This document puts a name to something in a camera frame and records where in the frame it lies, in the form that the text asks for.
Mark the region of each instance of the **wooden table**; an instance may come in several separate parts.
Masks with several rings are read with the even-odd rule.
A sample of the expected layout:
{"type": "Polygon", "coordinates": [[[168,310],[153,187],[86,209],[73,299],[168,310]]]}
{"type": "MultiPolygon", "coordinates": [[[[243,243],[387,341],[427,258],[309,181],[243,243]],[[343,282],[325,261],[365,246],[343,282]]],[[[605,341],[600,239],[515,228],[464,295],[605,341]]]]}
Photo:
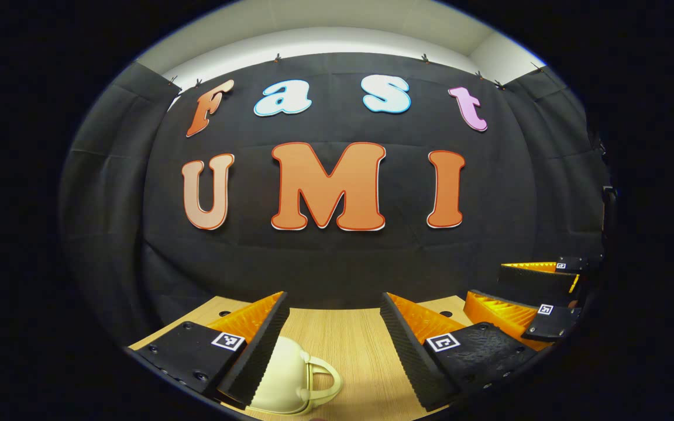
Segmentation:
{"type": "MultiPolygon", "coordinates": [[[[185,320],[208,325],[221,317],[220,312],[234,312],[247,304],[215,296],[176,322],[129,347],[136,350],[146,346],[185,320]]],[[[465,326],[473,324],[465,315],[465,301],[459,296],[419,304],[436,312],[452,312],[450,318],[465,326]]],[[[342,376],[342,391],[331,402],[302,416],[274,415],[250,409],[239,412],[265,421],[309,421],[312,418],[326,421],[410,421],[429,414],[420,406],[412,391],[379,309],[291,309],[280,336],[287,336],[298,342],[308,354],[330,363],[342,376]]],[[[326,389],[331,384],[331,376],[315,375],[316,389],[326,389]]]]}

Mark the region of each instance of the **letter m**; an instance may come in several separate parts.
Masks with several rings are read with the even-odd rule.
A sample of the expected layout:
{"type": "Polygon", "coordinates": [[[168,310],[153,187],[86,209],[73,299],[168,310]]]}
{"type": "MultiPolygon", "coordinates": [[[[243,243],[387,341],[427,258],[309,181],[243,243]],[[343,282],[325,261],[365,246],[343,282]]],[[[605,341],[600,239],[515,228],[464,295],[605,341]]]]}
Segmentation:
{"type": "Polygon", "coordinates": [[[326,227],[337,203],[345,196],[345,210],[337,226],[345,231],[377,231],[385,219],[379,213],[379,163],[386,156],[383,146],[369,142],[345,148],[331,175],[326,173],[308,143],[279,144],[272,157],[280,163],[280,205],[272,217],[276,229],[304,229],[308,219],[300,213],[300,198],[318,227],[326,227]]]}

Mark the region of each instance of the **mug handle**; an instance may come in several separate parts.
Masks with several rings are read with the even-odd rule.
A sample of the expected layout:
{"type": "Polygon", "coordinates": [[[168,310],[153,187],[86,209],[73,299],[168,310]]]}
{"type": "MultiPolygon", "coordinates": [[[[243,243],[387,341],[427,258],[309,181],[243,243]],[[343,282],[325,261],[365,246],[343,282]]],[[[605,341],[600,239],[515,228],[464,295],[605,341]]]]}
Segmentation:
{"type": "Polygon", "coordinates": [[[312,370],[314,373],[324,373],[332,375],[332,377],[335,379],[334,384],[332,384],[332,386],[329,387],[329,389],[311,390],[310,392],[311,404],[313,404],[314,408],[316,408],[319,405],[326,404],[327,402],[334,399],[335,396],[337,396],[339,391],[342,389],[342,376],[340,376],[339,373],[337,373],[337,370],[335,370],[334,367],[329,365],[329,363],[322,360],[321,358],[311,357],[310,359],[308,359],[308,363],[313,364],[312,370]]]}

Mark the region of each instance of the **orange letter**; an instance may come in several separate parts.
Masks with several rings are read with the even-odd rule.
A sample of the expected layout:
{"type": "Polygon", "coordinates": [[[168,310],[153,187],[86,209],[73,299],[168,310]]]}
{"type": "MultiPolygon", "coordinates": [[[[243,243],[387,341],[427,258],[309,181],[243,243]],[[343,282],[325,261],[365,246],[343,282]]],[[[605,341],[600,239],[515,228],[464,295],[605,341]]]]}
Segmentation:
{"type": "Polygon", "coordinates": [[[465,158],[449,151],[433,151],[428,160],[436,167],[436,202],[428,215],[430,227],[455,227],[462,223],[459,211],[459,171],[465,158]]]}
{"type": "Polygon", "coordinates": [[[280,207],[272,217],[276,229],[304,229],[308,219],[300,213],[298,195],[303,196],[318,227],[332,219],[342,195],[345,211],[337,226],[345,231],[377,231],[384,226],[379,213],[379,163],[386,156],[380,144],[348,144],[331,175],[327,175],[316,152],[308,143],[279,144],[272,157],[280,163],[280,207]]]}
{"type": "Polygon", "coordinates": [[[228,92],[232,88],[233,80],[228,80],[228,82],[223,83],[217,88],[213,88],[212,91],[209,91],[203,96],[199,96],[199,99],[197,100],[197,111],[194,115],[192,127],[189,127],[189,130],[187,130],[187,137],[192,137],[200,131],[203,131],[203,129],[209,124],[207,112],[209,111],[209,115],[213,115],[217,111],[217,107],[220,105],[222,93],[228,92]]]}
{"type": "Polygon", "coordinates": [[[225,222],[228,215],[228,168],[233,165],[233,155],[217,155],[209,160],[209,169],[212,170],[212,210],[201,210],[199,205],[199,175],[204,169],[201,161],[186,163],[181,168],[184,176],[184,209],[187,211],[189,222],[199,229],[216,229],[225,222]]]}

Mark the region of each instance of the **ceiling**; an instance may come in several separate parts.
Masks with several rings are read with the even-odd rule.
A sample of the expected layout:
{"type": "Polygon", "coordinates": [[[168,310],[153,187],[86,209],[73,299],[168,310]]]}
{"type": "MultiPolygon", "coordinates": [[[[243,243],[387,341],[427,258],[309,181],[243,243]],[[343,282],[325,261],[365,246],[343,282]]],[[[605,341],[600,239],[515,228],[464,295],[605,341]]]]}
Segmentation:
{"type": "Polygon", "coordinates": [[[364,27],[425,40],[469,56],[494,30],[433,0],[240,0],[156,44],[138,61],[158,74],[246,38],[300,27],[364,27]]]}

